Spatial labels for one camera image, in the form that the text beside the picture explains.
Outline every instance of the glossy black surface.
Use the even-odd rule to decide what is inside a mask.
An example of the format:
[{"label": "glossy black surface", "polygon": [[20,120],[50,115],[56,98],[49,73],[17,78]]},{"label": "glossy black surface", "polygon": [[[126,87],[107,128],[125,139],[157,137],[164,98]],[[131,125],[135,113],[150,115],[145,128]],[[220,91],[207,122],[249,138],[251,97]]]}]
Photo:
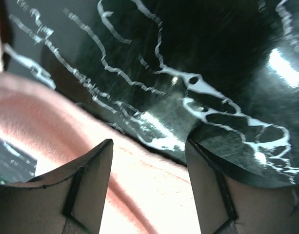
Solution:
[{"label": "glossy black surface", "polygon": [[6,0],[7,70],[185,163],[190,131],[299,183],[299,0]]}]

